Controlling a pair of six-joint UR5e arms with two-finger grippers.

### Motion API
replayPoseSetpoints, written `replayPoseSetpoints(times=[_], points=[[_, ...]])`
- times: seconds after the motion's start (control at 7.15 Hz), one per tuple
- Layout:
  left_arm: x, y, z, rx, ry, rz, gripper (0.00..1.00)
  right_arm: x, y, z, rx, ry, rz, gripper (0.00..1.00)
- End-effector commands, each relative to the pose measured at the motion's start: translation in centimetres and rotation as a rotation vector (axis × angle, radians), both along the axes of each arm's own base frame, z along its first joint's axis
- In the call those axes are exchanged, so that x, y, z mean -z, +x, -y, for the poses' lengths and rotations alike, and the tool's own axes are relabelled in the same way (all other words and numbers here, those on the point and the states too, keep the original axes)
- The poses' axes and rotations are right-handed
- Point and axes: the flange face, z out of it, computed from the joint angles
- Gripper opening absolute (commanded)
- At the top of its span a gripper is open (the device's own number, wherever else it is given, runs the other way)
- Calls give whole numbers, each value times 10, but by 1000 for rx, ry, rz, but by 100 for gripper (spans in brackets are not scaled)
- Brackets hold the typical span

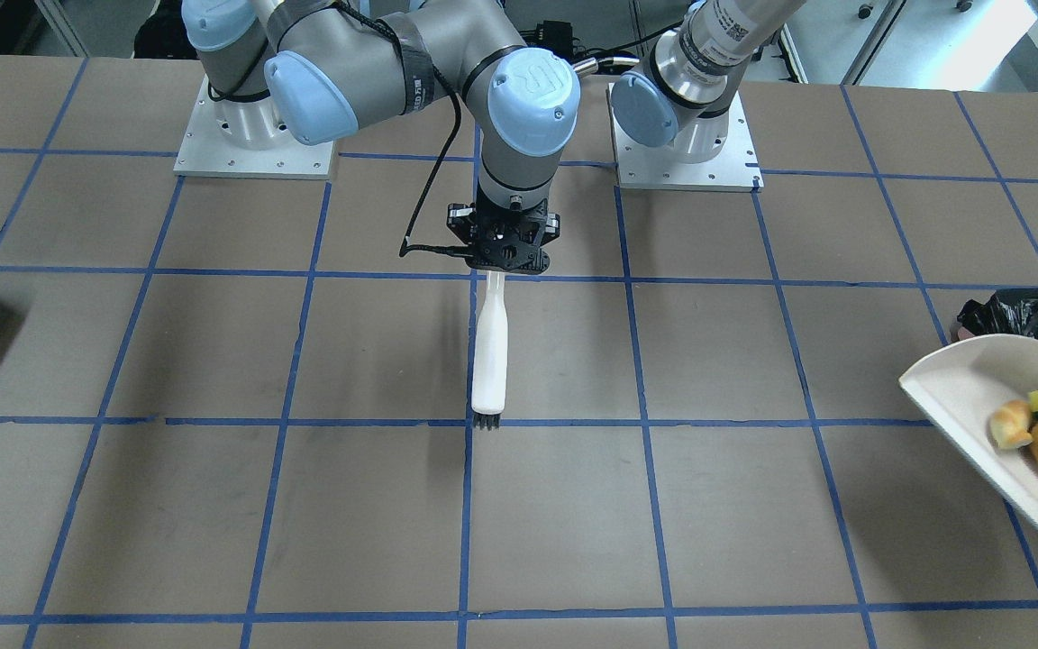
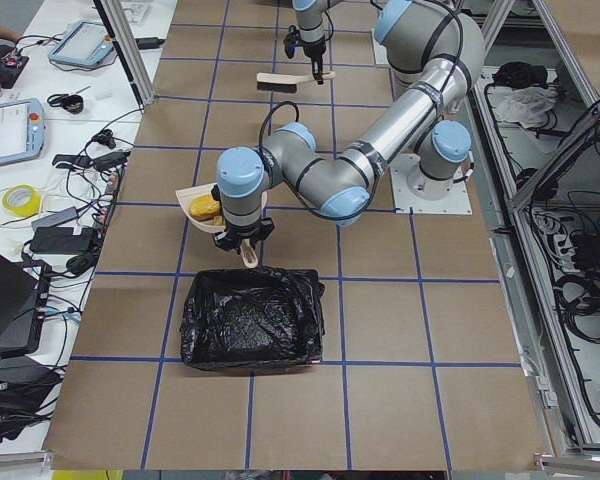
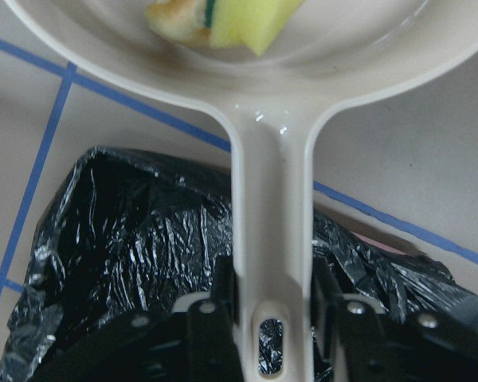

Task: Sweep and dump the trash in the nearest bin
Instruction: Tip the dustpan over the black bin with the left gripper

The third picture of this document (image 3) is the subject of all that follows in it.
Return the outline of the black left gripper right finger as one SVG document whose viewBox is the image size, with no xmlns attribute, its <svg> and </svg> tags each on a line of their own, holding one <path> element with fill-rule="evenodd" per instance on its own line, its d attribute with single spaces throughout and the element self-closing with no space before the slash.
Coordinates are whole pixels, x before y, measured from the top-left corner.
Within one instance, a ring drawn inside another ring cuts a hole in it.
<svg viewBox="0 0 478 382">
<path fill-rule="evenodd" d="M 374 308 L 347 298 L 323 258 L 312 260 L 311 323 L 332 381 L 385 381 L 386 336 Z"/>
</svg>

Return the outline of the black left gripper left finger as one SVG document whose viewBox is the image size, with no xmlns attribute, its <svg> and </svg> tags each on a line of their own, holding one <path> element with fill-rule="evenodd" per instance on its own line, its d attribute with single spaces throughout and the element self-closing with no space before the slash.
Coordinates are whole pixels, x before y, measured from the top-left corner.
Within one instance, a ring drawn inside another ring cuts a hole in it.
<svg viewBox="0 0 478 382">
<path fill-rule="evenodd" d="M 187 312 L 189 381 L 242 381 L 243 372 L 233 324 L 237 318 L 237 280 L 230 256 L 214 266 L 210 296 Z"/>
</svg>

